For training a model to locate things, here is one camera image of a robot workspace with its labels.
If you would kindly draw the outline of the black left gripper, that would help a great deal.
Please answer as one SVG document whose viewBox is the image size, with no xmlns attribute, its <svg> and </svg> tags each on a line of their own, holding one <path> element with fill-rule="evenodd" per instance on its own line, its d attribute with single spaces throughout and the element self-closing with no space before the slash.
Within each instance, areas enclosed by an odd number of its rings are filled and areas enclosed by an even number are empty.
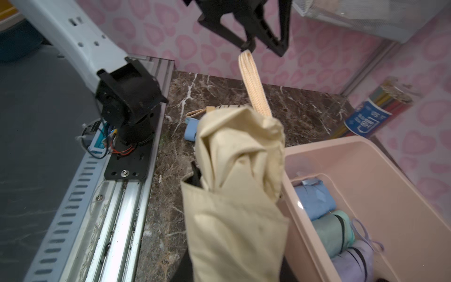
<svg viewBox="0 0 451 282">
<path fill-rule="evenodd" d="M 198 23 L 212 33 L 232 43 L 241 51 L 254 51 L 255 36 L 274 54 L 283 57 L 288 50 L 290 40 L 290 21 L 292 1 L 277 1 L 278 34 L 265 17 L 267 1 L 194 1 L 201 15 Z M 243 40 L 220 23 L 222 16 L 232 14 L 242 25 L 254 24 L 254 35 L 245 30 L 247 40 Z"/>
</svg>

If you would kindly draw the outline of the light blue umbrella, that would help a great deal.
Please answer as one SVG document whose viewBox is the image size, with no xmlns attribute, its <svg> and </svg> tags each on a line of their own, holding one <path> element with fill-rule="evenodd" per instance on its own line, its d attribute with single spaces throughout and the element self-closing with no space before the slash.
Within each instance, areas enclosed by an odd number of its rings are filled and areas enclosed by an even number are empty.
<svg viewBox="0 0 451 282">
<path fill-rule="evenodd" d="M 310 220 L 317 220 L 337 208 L 330 191 L 318 178 L 303 180 L 294 188 Z"/>
</svg>

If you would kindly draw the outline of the pink plastic storage box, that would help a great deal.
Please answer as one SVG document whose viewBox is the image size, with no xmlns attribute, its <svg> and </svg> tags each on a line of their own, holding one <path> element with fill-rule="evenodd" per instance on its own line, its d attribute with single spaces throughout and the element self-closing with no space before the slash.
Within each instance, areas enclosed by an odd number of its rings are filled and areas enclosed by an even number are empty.
<svg viewBox="0 0 451 282">
<path fill-rule="evenodd" d="M 360 220 L 371 238 L 384 245 L 373 261 L 374 278 L 451 279 L 450 227 L 377 146 L 352 136 L 285 150 L 278 207 L 291 221 L 285 258 L 298 281 L 339 281 L 294 189 L 313 177 L 324 182 L 339 210 Z"/>
</svg>

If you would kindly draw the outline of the beige umbrella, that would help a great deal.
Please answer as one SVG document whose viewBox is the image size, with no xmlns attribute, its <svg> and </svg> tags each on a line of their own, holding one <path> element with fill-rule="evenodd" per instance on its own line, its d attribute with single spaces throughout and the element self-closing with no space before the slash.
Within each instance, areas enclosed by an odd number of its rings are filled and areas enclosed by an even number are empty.
<svg viewBox="0 0 451 282">
<path fill-rule="evenodd" d="M 197 282 L 276 282 L 289 228 L 280 212 L 285 134 L 252 54 L 238 65 L 250 106 L 220 108 L 197 127 L 197 168 L 181 181 L 187 245 Z"/>
</svg>

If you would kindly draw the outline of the mint green umbrella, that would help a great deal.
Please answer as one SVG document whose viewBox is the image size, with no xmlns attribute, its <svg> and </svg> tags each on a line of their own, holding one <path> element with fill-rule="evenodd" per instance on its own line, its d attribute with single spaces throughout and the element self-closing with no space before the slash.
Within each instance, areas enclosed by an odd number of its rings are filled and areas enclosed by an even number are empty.
<svg viewBox="0 0 451 282">
<path fill-rule="evenodd" d="M 351 220 L 342 210 L 332 211 L 312 221 L 312 224 L 330 258 L 340 255 L 354 244 Z"/>
</svg>

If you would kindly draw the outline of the lavender umbrella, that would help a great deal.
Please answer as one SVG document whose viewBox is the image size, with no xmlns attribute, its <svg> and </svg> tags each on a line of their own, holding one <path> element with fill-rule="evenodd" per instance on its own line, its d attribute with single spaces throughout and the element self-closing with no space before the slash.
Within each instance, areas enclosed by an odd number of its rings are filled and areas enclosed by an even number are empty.
<svg viewBox="0 0 451 282">
<path fill-rule="evenodd" d="M 384 245 L 371 239 L 360 220 L 352 219 L 351 228 L 358 239 L 332 263 L 342 282 L 372 282 L 374 256 L 385 251 Z"/>
</svg>

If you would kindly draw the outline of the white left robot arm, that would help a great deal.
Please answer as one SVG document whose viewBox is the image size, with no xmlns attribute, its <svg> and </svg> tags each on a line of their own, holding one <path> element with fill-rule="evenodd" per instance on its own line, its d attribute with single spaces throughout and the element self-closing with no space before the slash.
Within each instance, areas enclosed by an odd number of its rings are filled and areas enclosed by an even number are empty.
<svg viewBox="0 0 451 282">
<path fill-rule="evenodd" d="M 149 139 L 152 109 L 167 102 L 156 79 L 112 42 L 74 1 L 13 1 L 13 6 L 77 70 L 88 89 L 103 105 L 102 117 L 122 140 L 135 144 Z M 280 1 L 280 35 L 274 35 L 264 17 L 264 1 L 198 1 L 198 23 L 240 48 L 238 65 L 251 104 L 262 116 L 271 116 L 252 58 L 256 41 L 278 56 L 289 45 L 291 1 Z"/>
</svg>

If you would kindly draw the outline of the colored pencil tube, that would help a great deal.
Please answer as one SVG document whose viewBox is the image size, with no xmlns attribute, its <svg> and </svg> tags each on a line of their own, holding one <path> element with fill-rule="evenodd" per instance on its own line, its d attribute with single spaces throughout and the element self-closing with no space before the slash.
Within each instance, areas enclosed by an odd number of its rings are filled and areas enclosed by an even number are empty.
<svg viewBox="0 0 451 282">
<path fill-rule="evenodd" d="M 412 85 L 389 76 L 333 131 L 330 138 L 352 135 L 371 137 L 421 98 L 422 95 Z"/>
</svg>

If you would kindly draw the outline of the white mesh side basket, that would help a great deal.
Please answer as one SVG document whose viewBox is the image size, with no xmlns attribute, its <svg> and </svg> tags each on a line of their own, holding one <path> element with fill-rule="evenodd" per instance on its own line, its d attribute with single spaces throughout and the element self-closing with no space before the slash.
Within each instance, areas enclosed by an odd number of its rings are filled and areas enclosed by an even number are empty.
<svg viewBox="0 0 451 282">
<path fill-rule="evenodd" d="M 448 0 L 300 0 L 303 17 L 405 43 L 450 5 Z"/>
</svg>

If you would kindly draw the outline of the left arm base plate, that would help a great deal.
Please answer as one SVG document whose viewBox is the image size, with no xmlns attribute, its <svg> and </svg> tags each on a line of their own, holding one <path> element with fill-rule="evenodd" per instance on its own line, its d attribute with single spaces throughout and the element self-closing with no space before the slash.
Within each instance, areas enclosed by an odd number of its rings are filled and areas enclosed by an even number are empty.
<svg viewBox="0 0 451 282">
<path fill-rule="evenodd" d="M 159 124 L 162 106 L 157 105 L 144 120 L 150 126 L 150 133 L 144 135 L 148 137 L 142 143 L 124 143 L 121 139 L 116 142 L 114 149 L 121 154 L 113 154 L 104 172 L 105 180 L 138 180 L 144 182 L 148 176 L 150 168 L 150 157 L 153 152 L 156 129 Z"/>
</svg>

